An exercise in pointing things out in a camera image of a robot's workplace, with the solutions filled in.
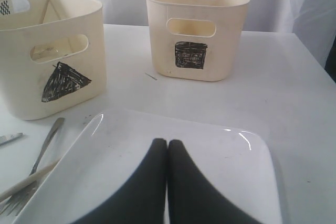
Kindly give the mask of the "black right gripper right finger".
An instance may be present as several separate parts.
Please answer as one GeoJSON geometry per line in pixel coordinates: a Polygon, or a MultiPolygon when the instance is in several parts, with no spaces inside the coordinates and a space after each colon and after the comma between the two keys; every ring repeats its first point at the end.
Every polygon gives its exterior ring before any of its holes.
{"type": "Polygon", "coordinates": [[[167,200],[170,223],[259,223],[207,180],[180,140],[168,146],[167,200]]]}

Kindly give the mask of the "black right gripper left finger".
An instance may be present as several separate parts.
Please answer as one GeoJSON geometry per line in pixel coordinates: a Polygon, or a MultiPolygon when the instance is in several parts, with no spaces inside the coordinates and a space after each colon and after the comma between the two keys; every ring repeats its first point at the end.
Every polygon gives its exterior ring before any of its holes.
{"type": "Polygon", "coordinates": [[[76,223],[163,223],[167,141],[155,138],[129,179],[76,223]]]}

